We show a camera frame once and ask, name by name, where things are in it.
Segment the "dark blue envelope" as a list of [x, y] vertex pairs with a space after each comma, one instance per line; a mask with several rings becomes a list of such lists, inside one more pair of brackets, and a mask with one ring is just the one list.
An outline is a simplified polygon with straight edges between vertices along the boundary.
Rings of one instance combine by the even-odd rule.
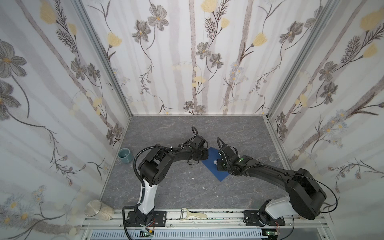
[[217, 171], [217, 165], [214, 164], [214, 161], [220, 160], [221, 157], [219, 155], [219, 151], [213, 147], [209, 147], [209, 158], [203, 161], [203, 164], [207, 167], [207, 169], [222, 182], [226, 177], [229, 176], [228, 172], [219, 172]]

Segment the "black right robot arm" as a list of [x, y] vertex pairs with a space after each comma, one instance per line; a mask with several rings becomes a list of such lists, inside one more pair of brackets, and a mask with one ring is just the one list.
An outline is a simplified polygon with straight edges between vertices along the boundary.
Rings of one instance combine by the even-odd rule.
[[256, 214], [257, 226], [268, 226], [283, 216], [299, 215], [314, 220], [321, 211], [327, 195], [319, 182], [305, 169], [285, 170], [249, 157], [239, 156], [237, 149], [218, 142], [220, 159], [217, 169], [236, 177], [253, 177], [275, 185], [288, 193], [277, 200], [268, 199]]

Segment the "teal ceramic cup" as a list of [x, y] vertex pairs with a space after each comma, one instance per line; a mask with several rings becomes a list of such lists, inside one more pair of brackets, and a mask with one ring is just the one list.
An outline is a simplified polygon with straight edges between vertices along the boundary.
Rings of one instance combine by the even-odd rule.
[[118, 152], [118, 159], [123, 164], [128, 164], [134, 160], [134, 156], [130, 149], [128, 148], [121, 148]]

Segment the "cream handled peeler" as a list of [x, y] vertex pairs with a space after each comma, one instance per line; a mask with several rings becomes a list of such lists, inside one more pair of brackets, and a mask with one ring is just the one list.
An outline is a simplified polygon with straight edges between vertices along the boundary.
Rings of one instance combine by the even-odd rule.
[[199, 213], [199, 212], [191, 212], [187, 208], [182, 208], [181, 209], [181, 215], [180, 215], [180, 220], [185, 221], [185, 220], [190, 220], [190, 219], [207, 219], [208, 216], [204, 213]]

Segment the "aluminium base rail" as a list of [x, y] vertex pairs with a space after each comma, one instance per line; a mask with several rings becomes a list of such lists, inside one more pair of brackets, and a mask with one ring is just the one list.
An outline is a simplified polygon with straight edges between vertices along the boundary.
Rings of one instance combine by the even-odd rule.
[[197, 210], [205, 219], [187, 218], [181, 210], [166, 210], [164, 216], [148, 227], [123, 226], [122, 211], [103, 222], [85, 218], [80, 240], [333, 240], [323, 216], [305, 220], [298, 216], [283, 216], [275, 223], [258, 227], [242, 209]]

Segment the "clear glass cup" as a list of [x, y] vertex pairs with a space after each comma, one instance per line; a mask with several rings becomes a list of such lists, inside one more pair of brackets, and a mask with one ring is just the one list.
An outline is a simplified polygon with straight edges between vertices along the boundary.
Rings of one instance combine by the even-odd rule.
[[277, 152], [274, 152], [269, 156], [269, 161], [272, 163], [277, 162], [279, 159], [280, 159], [280, 155]]

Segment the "glass jar with metal lid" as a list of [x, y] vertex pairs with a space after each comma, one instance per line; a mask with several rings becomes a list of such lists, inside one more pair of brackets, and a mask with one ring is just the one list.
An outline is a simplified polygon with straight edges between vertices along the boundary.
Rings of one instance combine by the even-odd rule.
[[84, 214], [88, 218], [109, 221], [115, 214], [115, 210], [99, 200], [92, 200], [86, 205]]

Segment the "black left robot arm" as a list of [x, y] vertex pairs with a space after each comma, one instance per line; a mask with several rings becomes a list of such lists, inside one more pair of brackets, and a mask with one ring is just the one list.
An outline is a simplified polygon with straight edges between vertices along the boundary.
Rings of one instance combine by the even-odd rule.
[[201, 162], [208, 157], [208, 142], [198, 135], [176, 148], [155, 145], [139, 151], [133, 160], [134, 173], [142, 185], [135, 207], [136, 222], [144, 226], [153, 220], [158, 185], [165, 179], [173, 163], [190, 160]]

